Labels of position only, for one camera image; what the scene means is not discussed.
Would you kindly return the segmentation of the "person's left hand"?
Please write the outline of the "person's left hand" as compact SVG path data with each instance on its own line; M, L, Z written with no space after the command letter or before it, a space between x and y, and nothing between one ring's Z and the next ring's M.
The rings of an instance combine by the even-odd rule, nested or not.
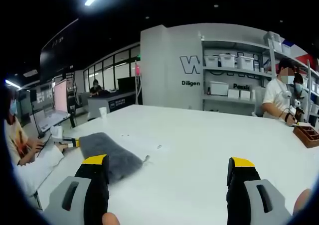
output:
M71 144L58 144L57 148L61 153L63 153L66 149L72 148L73 146Z

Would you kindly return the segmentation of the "person's right hand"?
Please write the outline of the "person's right hand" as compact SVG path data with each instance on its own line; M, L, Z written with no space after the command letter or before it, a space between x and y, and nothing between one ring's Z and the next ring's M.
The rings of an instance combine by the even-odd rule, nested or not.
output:
M294 210L293 214L295 215L297 212L301 211L307 201L309 200L309 197L312 193L311 189L305 189L297 198L295 205L294 205ZM119 225L120 222L118 218L113 214L113 213L104 213L102 215L102 225Z

